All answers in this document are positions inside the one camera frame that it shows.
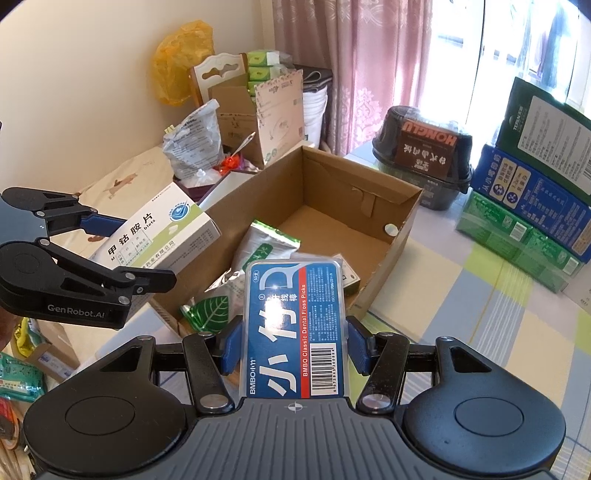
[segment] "blue box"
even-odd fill
[[[485,145],[472,188],[527,220],[579,260],[591,260],[591,209],[529,165]]]
[[[262,260],[245,280],[241,396],[348,395],[345,296],[332,260]]]

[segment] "window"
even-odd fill
[[[496,138],[515,76],[591,111],[589,25],[568,0],[433,0],[421,108],[466,125],[473,166]]]

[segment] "medicine box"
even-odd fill
[[[485,145],[472,188],[568,248],[579,260],[591,260],[591,210],[536,169]]]
[[[515,78],[496,146],[591,205],[591,120]]]
[[[90,259],[111,269],[123,265],[179,274],[219,236],[213,220],[171,183],[132,215]],[[150,298],[134,297],[129,315]]]

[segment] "stacked boxes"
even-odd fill
[[[248,93],[251,97],[255,96],[257,85],[290,72],[281,64],[281,55],[278,51],[250,51],[246,56],[248,58]]]
[[[516,78],[496,147],[483,147],[457,224],[554,292],[576,284],[591,260],[590,128]]]

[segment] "open cardboard box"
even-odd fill
[[[346,299],[347,313],[363,318],[402,253],[420,194],[421,189],[395,177],[301,147],[207,210],[222,236],[157,300],[181,318],[179,307],[230,268],[256,219],[300,239],[300,252],[342,254],[361,278],[359,293]],[[390,224],[399,230],[394,239],[385,231]]]
[[[292,72],[256,86],[256,106],[248,93],[248,74],[225,80],[209,89],[216,99],[222,143],[238,148],[253,132],[257,135],[242,151],[258,168],[281,158],[304,139],[303,73]]]

